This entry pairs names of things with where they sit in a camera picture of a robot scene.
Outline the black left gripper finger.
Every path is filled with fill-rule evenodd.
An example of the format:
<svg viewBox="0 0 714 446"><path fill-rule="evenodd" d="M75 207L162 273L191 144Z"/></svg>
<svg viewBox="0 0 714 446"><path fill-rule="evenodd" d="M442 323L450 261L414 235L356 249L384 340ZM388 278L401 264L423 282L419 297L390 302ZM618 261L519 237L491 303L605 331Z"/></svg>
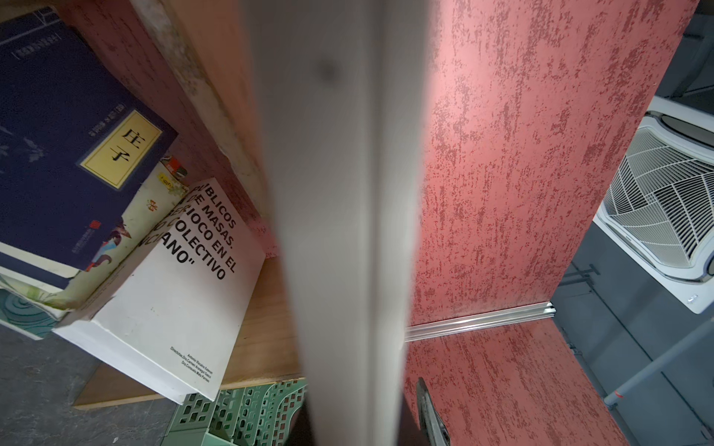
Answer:
<svg viewBox="0 0 714 446"><path fill-rule="evenodd" d="M444 421L439 416L428 387L422 377L416 383L416 404L420 431L430 446L450 446L451 440Z"/></svg>

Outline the silver laptop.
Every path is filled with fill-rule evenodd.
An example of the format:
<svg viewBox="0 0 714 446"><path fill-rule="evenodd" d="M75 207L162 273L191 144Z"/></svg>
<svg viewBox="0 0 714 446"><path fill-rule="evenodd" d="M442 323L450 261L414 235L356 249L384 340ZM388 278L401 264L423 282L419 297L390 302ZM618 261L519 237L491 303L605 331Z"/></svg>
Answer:
<svg viewBox="0 0 714 446"><path fill-rule="evenodd" d="M247 1L273 226L319 445L394 445L423 180L429 5Z"/></svg>

